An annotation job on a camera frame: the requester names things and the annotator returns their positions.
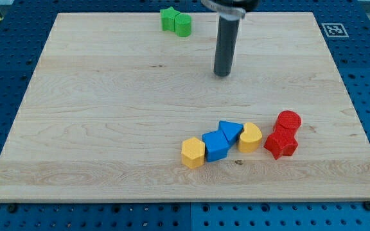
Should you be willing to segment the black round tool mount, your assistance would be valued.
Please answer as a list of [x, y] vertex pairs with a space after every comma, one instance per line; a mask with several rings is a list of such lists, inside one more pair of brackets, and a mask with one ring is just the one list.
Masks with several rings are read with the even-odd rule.
[[252, 12], [259, 5], [259, 0], [201, 0], [202, 5], [213, 12], [218, 12], [226, 20], [244, 19], [247, 12]]

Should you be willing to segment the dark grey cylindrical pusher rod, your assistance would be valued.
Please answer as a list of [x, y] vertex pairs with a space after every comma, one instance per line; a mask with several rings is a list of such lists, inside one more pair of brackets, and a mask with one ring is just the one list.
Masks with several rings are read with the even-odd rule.
[[239, 23], [239, 19], [219, 17], [213, 69], [216, 76], [226, 77], [231, 73]]

